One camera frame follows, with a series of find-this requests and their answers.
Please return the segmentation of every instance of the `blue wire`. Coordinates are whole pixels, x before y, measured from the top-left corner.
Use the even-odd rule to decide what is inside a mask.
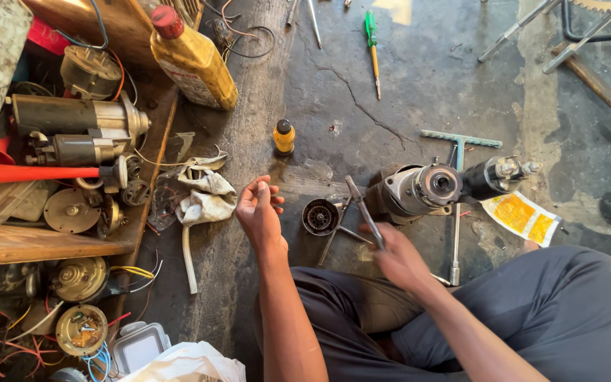
[[[107,349],[107,342],[103,341],[103,344],[100,346],[100,349],[98,349],[98,352],[96,352],[94,355],[90,355],[90,356],[82,355],[80,358],[83,361],[85,361],[86,364],[88,365],[89,375],[91,376],[91,379],[94,380],[94,382],[105,382],[106,381],[107,375],[108,373],[110,373],[110,370],[112,369],[112,357],[110,356],[110,352]],[[100,360],[102,363],[105,364],[105,370],[93,362],[94,358],[97,358],[98,360]],[[96,369],[100,370],[100,372],[103,374],[102,380],[99,381],[98,379],[96,379],[96,377],[94,377],[92,367],[95,367]]]
[[[60,33],[61,36],[65,37],[66,39],[70,40],[70,42],[72,42],[75,45],[78,46],[82,46],[84,48],[92,48],[92,49],[99,49],[99,50],[103,50],[105,48],[107,48],[107,34],[105,34],[105,25],[103,24],[103,18],[100,17],[100,10],[98,9],[98,5],[96,4],[96,0],[91,0],[91,4],[93,4],[94,9],[96,10],[96,16],[98,17],[98,23],[100,25],[100,32],[103,34],[103,44],[102,46],[96,46],[96,45],[86,45],[83,44],[79,41],[75,41],[74,39],[72,39],[72,37],[66,35],[65,33],[61,32],[60,30],[56,30],[58,33]]]

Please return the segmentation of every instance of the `hand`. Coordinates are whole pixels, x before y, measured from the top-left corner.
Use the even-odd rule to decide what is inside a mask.
[[[286,251],[289,246],[282,237],[280,219],[277,215],[284,212],[278,204],[284,203],[282,196],[272,196],[280,190],[277,186],[268,186],[270,175],[254,179],[240,193],[237,204],[237,220],[249,237],[256,256],[277,251]]]
[[[402,232],[388,223],[376,223],[376,226],[386,241],[386,250],[374,252],[374,262],[388,280],[411,294],[421,285],[437,282],[424,259]],[[360,230],[371,233],[367,224],[363,224]]]

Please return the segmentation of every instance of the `red bottle cap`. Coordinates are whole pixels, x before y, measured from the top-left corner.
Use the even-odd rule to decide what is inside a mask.
[[[164,39],[175,39],[182,35],[184,26],[176,10],[169,5],[158,5],[152,11],[152,25]]]

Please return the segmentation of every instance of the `small yellow bottle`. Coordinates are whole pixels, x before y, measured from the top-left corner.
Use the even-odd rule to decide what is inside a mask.
[[[287,156],[294,152],[296,131],[288,120],[279,120],[272,129],[272,138],[275,141],[277,155]]]
[[[237,86],[213,41],[185,25],[168,5],[157,6],[151,20],[152,54],[190,102],[233,110]]]

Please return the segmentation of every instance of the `person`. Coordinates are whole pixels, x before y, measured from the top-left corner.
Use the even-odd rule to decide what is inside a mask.
[[[289,268],[269,180],[245,187],[236,212],[258,265],[266,381],[611,382],[610,256],[537,249],[450,293],[378,224],[388,281]]]

